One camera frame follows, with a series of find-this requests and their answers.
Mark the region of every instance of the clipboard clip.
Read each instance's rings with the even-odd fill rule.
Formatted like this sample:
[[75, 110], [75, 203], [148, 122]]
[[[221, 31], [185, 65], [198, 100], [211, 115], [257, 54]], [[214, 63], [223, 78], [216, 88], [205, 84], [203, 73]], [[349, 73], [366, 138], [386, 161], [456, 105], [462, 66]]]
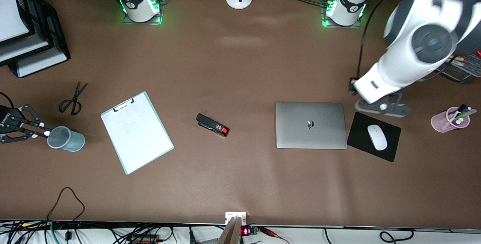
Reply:
[[134, 103], [134, 98], [130, 98], [125, 100], [124, 102], [118, 104], [113, 108], [113, 112], [118, 112], [119, 110], [122, 110], [123, 108], [127, 107], [129, 104]]

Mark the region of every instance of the black mouse pad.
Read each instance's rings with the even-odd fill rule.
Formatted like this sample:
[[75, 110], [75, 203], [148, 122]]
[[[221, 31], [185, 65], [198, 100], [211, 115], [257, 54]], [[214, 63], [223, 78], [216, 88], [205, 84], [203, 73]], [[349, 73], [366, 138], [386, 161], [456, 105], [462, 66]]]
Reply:
[[[372, 124], [377, 124], [383, 130], [383, 133], [386, 136], [386, 141], [388, 142], [388, 147], [386, 149], [378, 151], [374, 148], [368, 133], [368, 126]], [[396, 156], [400, 135], [401, 128], [368, 117], [360, 112], [356, 112], [354, 120], [352, 121], [351, 131], [349, 131], [349, 137], [347, 138], [347, 144], [364, 152], [373, 154], [376, 157], [393, 162]]]

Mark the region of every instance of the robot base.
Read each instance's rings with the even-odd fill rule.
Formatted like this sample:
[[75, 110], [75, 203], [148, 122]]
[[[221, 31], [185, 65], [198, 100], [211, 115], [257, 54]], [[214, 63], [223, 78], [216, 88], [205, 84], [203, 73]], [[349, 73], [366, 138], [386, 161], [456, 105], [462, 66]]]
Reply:
[[163, 8], [164, 8], [164, 5], [165, 5], [165, 2], [164, 2], [164, 0], [158, 0], [158, 3], [159, 3], [160, 12], [158, 14], [156, 14], [155, 16], [153, 16], [149, 21], [138, 23], [138, 22], [135, 22], [135, 21], [131, 20], [129, 18], [129, 16], [127, 14], [125, 14], [124, 25], [136, 25], [136, 24], [139, 24], [139, 25], [142, 25], [142, 24], [162, 25]]
[[[390, 98], [396, 97], [395, 102], [390, 101]], [[386, 95], [382, 99], [368, 104], [365, 100], [358, 100], [354, 104], [354, 108], [360, 112], [371, 112], [373, 114], [381, 114], [389, 117], [407, 117], [411, 114], [411, 108], [404, 104], [400, 104], [402, 93], [397, 92], [391, 95]]]
[[329, 0], [321, 0], [321, 19], [322, 19], [322, 26], [324, 28], [352, 28], [352, 29], [359, 29], [361, 28], [361, 18], [359, 18], [353, 25], [351, 26], [341, 26], [335, 23], [332, 18], [326, 16], [327, 9], [329, 6]]

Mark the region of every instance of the pink mesh pen holder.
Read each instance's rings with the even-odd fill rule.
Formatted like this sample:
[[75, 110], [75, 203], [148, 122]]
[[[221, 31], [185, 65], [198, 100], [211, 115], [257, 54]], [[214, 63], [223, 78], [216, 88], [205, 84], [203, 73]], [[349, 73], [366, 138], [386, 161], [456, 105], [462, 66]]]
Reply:
[[433, 126], [433, 129], [438, 132], [445, 133], [454, 129], [464, 129], [466, 126], [468, 126], [470, 121], [469, 116], [464, 117], [464, 121], [460, 124], [456, 124], [454, 120], [450, 122], [450, 119], [454, 117], [453, 113], [457, 109], [459, 109], [459, 107], [450, 107], [447, 111], [433, 116], [431, 118], [431, 126]]

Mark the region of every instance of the blue cable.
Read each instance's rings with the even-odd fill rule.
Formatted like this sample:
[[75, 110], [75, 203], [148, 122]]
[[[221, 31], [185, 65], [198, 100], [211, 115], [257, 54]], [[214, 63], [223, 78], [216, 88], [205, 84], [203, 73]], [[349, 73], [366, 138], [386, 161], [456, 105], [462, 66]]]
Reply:
[[53, 231], [53, 222], [50, 223], [50, 232], [52, 233], [53, 240], [55, 241], [56, 244], [60, 244], [59, 240], [57, 239], [57, 236], [55, 235], [55, 232]]

